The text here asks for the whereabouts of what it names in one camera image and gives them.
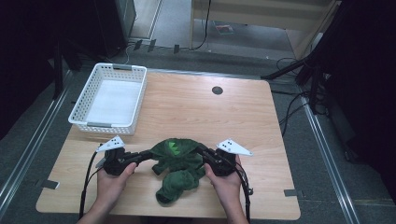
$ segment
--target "forearm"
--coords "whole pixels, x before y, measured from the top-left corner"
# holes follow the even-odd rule
[[[224,211],[227,216],[228,224],[238,223],[245,224],[248,223],[248,220],[244,214],[242,209],[242,205],[239,201],[235,203],[222,203]]]
[[[107,204],[95,202],[90,211],[78,221],[78,224],[102,224],[105,223],[111,208]]]

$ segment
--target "wrist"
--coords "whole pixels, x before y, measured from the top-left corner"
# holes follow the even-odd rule
[[[238,199],[227,200],[225,202],[220,202],[226,212],[228,211],[242,211],[241,202]]]
[[[226,195],[219,196],[220,203],[223,207],[235,206],[241,204],[239,191],[229,191]]]
[[[97,214],[97,215],[107,215],[108,213],[110,213],[111,209],[113,208],[112,204],[109,203],[104,203],[98,199],[96,199],[96,201],[93,203],[90,212],[92,211],[93,213]]]
[[[228,202],[223,205],[224,211],[227,216],[227,223],[238,223],[245,224],[248,223],[248,220],[245,216],[244,210],[242,208],[242,204],[239,200],[236,202]]]

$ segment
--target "metal rail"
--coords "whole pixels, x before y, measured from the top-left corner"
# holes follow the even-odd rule
[[[303,104],[307,103],[307,100],[302,97]],[[355,206],[349,196],[347,187],[341,177],[337,165],[335,164],[334,158],[332,156],[332,151],[327,144],[326,138],[321,130],[318,118],[312,113],[309,105],[304,107],[306,116],[308,117],[309,123],[311,125],[314,136],[317,139],[320,153],[322,155],[323,161],[326,165],[327,172],[329,173],[330,180],[334,186],[335,194],[337,195],[338,202],[341,205],[344,216],[346,218],[346,223],[348,224],[359,224],[361,223],[356,213]]]
[[[0,222],[3,219],[12,198],[14,197],[18,187],[20,186],[24,176],[26,175],[27,170],[29,169],[33,159],[35,158],[35,154],[40,149],[41,143],[43,142],[43,139],[46,136],[50,125],[52,124],[55,116],[58,114],[58,111],[64,102],[64,98],[68,93],[72,77],[73,76],[71,72],[68,71],[64,78],[64,90],[61,92],[58,99],[53,100],[52,103],[49,105],[49,109],[47,110],[44,118],[41,120],[40,124],[35,130],[35,133],[29,141],[26,149],[23,151],[21,158],[12,170],[12,173],[8,177],[7,181],[1,186]]]

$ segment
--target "green cloth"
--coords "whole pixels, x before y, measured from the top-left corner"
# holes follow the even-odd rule
[[[156,193],[159,203],[173,203],[184,190],[198,187],[199,179],[205,175],[202,156],[193,152],[198,145],[190,139],[169,138],[150,150],[152,159],[158,161],[152,167],[154,173],[160,175],[169,170],[163,179],[163,186]]]

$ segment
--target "human hand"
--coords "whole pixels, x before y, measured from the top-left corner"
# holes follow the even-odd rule
[[[103,223],[107,214],[116,205],[126,181],[134,173],[136,163],[129,164],[121,175],[108,175],[104,169],[97,173],[97,194],[90,211],[85,214],[79,223]]]
[[[239,156],[235,156],[235,161],[241,164]],[[241,179],[236,172],[228,176],[216,176],[209,164],[205,164],[206,176],[215,188],[221,204],[224,206],[229,203],[240,202],[239,194],[241,189]]]
[[[235,161],[241,164],[239,156],[235,156]],[[228,223],[248,223],[242,210],[240,201],[241,178],[236,172],[228,176],[216,176],[209,164],[205,164],[206,176],[218,194],[221,205],[227,215]]]
[[[113,209],[135,168],[136,163],[133,162],[119,176],[108,175],[104,169],[101,169],[97,174],[96,202],[107,204],[109,210]]]

